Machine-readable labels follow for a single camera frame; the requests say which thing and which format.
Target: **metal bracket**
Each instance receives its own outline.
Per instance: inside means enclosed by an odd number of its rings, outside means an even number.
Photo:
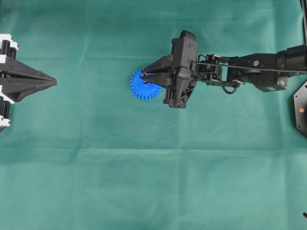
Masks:
[[[296,128],[307,137],[307,81],[294,94]]]

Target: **screw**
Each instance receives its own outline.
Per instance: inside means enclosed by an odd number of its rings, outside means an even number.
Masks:
[[[259,65],[259,61],[254,61],[254,66]]]

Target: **pointed black fixture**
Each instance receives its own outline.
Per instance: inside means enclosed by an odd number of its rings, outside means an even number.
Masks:
[[[24,97],[57,85],[53,77],[16,60],[18,44],[0,34],[0,131],[11,125],[10,106]]]

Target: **gear teeth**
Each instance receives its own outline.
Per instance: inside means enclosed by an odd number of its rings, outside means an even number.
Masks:
[[[130,79],[130,88],[132,93],[140,100],[142,101],[150,101],[151,99],[154,99],[160,92],[161,87],[158,85],[154,85],[152,90],[148,91],[148,87],[144,88],[144,92],[142,92],[142,82],[140,77],[142,76],[142,70],[139,69],[139,71],[136,71],[131,79]]]

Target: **black mechanical jaw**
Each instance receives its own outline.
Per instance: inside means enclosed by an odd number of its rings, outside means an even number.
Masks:
[[[197,60],[198,44],[195,35],[188,31],[182,31],[179,38],[172,40],[172,44],[170,55],[142,70],[142,79],[166,89],[164,104],[172,108],[185,108],[196,86],[192,78],[195,65],[191,62]]]
[[[18,45],[0,34],[0,131],[9,127],[10,106],[35,92],[57,85],[53,77],[17,61]]]

